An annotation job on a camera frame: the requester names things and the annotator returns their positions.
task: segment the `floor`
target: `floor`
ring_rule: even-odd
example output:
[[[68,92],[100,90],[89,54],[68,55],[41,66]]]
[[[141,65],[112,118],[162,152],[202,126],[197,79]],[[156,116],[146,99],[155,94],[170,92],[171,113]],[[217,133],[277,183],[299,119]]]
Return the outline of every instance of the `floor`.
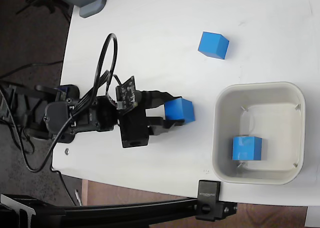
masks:
[[[69,23],[59,10],[30,7],[16,15],[25,0],[0,0],[0,75],[29,63],[63,60]],[[35,67],[16,73],[6,81],[55,87],[60,84],[62,65]],[[29,157],[39,166],[50,142],[35,141],[36,152]],[[81,190],[81,180],[65,177],[69,190]],[[8,128],[0,126],[0,194],[29,195],[53,205],[72,205],[57,174],[46,167],[40,173],[27,170],[20,151],[11,141]]]
[[[55,62],[64,57],[69,24],[59,10],[50,14],[46,7],[31,7],[16,15],[25,0],[0,0],[0,75],[35,62]],[[7,78],[23,84],[55,87],[60,83],[62,65],[35,67]],[[43,159],[50,142],[36,141],[36,153],[29,157],[36,166]],[[70,191],[81,190],[80,179],[65,177]],[[84,185],[82,199],[88,205],[126,204],[169,200],[176,197],[121,188],[95,182]],[[71,205],[58,175],[44,171],[33,174],[24,165],[20,152],[11,141],[6,127],[0,126],[0,193],[30,195],[45,202]],[[237,215],[215,223],[196,221],[193,217],[155,225],[164,227],[304,227],[306,207],[239,204]]]

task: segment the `robotic arm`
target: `robotic arm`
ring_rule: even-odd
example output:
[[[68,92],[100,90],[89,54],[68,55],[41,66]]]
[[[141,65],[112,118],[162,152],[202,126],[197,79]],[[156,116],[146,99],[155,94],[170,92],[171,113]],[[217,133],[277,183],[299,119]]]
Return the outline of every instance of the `robotic arm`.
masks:
[[[114,42],[112,66],[110,71],[100,76],[111,39]],[[174,126],[183,125],[184,119],[167,120],[146,116],[146,109],[159,107],[181,97],[157,90],[136,90],[134,76],[121,83],[119,78],[113,75],[117,50],[116,36],[110,34],[98,61],[94,82],[96,86],[83,98],[80,98],[79,89],[75,85],[62,85],[58,88],[37,85],[34,90],[30,90],[20,85],[2,83],[16,124],[30,137],[41,140],[57,138],[60,143],[71,143],[77,133],[108,132],[118,125],[124,148],[146,146],[150,135],[157,136],[168,132]],[[112,77],[115,77],[119,84],[115,88],[116,102],[108,94]],[[105,95],[95,96],[104,83],[107,83]],[[0,105],[0,119],[12,123],[4,98]]]

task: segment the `circuit board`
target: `circuit board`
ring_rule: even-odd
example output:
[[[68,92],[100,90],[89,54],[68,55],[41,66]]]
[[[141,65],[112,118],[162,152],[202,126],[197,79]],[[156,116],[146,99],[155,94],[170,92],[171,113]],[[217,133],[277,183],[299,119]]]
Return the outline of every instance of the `circuit board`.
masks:
[[[135,77],[131,76],[125,83],[118,85],[115,88],[117,109],[120,114],[124,115],[132,111],[137,105],[137,92]]]

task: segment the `white table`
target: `white table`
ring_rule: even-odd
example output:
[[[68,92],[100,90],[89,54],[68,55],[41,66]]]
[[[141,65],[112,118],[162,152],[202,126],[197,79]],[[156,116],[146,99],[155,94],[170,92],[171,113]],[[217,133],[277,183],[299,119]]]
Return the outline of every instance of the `white table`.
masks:
[[[302,171],[285,185],[223,183],[220,200],[320,206],[319,1],[107,0],[100,13],[85,19],[75,8],[61,84],[77,85],[81,95],[90,89],[105,38],[115,33],[115,73],[121,81],[134,75],[138,90],[183,96],[193,102],[196,121],[150,137],[148,146],[136,148],[122,148],[118,127],[77,134],[71,144],[56,146],[53,167],[96,182],[197,197],[199,180],[219,180],[211,164],[217,95],[232,84],[287,81],[306,99]],[[226,60],[197,51],[203,31],[230,40]],[[111,56],[112,45],[104,69],[110,68]],[[163,113],[157,108],[148,115]]]

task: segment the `black plastic mount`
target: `black plastic mount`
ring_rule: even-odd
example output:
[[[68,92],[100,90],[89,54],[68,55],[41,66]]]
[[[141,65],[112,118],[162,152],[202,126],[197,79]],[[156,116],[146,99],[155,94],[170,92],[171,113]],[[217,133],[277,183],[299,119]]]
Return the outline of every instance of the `black plastic mount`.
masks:
[[[219,201],[220,185],[219,181],[199,181],[195,215],[197,220],[214,222],[237,213],[237,203]]]
[[[198,199],[102,206],[54,206],[28,195],[2,194],[0,218],[11,228],[147,228],[195,216],[214,222],[237,212],[219,201],[220,182],[200,180]]]

